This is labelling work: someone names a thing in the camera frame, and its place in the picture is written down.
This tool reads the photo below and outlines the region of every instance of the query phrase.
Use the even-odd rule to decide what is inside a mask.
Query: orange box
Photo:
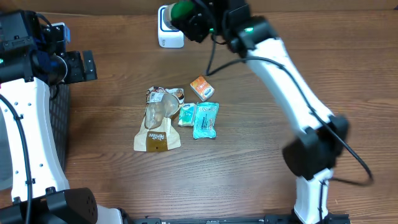
[[[214,88],[206,82],[203,76],[191,82],[191,89],[199,96],[202,101],[206,101],[214,94]]]

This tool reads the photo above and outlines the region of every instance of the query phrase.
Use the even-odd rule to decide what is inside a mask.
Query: teal packet
[[[192,127],[195,122],[195,114],[197,112],[197,105],[194,103],[185,103],[180,109],[180,117],[178,118],[178,125],[181,127]]]
[[[195,124],[193,125],[193,138],[215,138],[214,124],[218,113],[218,103],[200,103],[197,106]]]

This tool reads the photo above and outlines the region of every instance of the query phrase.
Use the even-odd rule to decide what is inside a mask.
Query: product label
[[[210,97],[213,94],[213,88],[212,87],[208,87],[206,88],[206,90],[203,93],[205,95],[205,97]]]
[[[161,102],[164,93],[150,93],[149,102],[148,103],[156,103]]]
[[[167,137],[165,132],[148,131],[147,134],[147,152],[165,152],[167,151]]]

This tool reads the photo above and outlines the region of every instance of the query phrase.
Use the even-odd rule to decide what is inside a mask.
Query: white arm segment
[[[296,204],[294,212],[300,221],[304,224],[319,223],[319,200],[321,194],[321,185],[324,180],[333,176],[332,169],[324,169],[314,175],[312,180],[306,180],[304,177],[296,179]],[[328,201],[329,181],[325,181],[322,193],[322,219],[328,215],[326,204]]]
[[[285,68],[292,74],[300,85],[311,106],[316,110],[317,115],[324,122],[329,123],[329,116],[333,113],[313,94],[305,83],[299,71],[291,61],[282,39],[267,39],[256,45],[256,50],[249,50],[248,57],[264,57],[275,60],[285,65]],[[318,129],[322,124],[310,114],[310,109],[302,98],[299,90],[292,79],[277,65],[260,60],[248,60],[249,68],[264,82],[266,87],[274,96],[276,103],[280,105],[286,114],[293,132],[302,136],[307,128]],[[294,212],[304,224],[315,224],[319,220],[319,204],[321,182],[333,176],[333,170],[324,169],[314,175],[312,180],[298,177],[296,180],[297,199]],[[322,194],[322,218],[328,215],[326,202],[328,198],[328,181],[323,186]]]
[[[248,57],[265,57],[285,65],[293,75],[317,115],[328,123],[329,116],[333,113],[313,94],[291,61],[282,39],[267,39],[256,45],[256,50],[249,50]],[[305,129],[310,127],[318,129],[321,124],[310,114],[310,109],[304,102],[300,92],[292,79],[278,66],[260,60],[248,60],[249,68],[264,82],[269,91],[274,95],[276,103],[280,104],[286,117],[289,119],[293,132],[297,135],[305,134]]]
[[[55,187],[56,191],[69,189],[55,150],[50,124],[49,86],[37,78],[27,83],[19,79],[2,83],[0,94],[10,101],[19,116],[24,116],[21,123],[26,136],[32,178],[35,181],[32,184],[32,198],[45,195],[48,187]],[[7,106],[0,102],[0,107],[6,121],[14,171],[11,197],[19,197],[23,202],[27,200],[27,185],[21,137]]]

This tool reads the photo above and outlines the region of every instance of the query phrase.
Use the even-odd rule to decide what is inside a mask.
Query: white plug
[[[162,6],[157,11],[157,37],[159,45],[163,48],[182,48],[184,46],[184,34],[176,30],[167,22],[164,21],[164,11],[167,6]]]

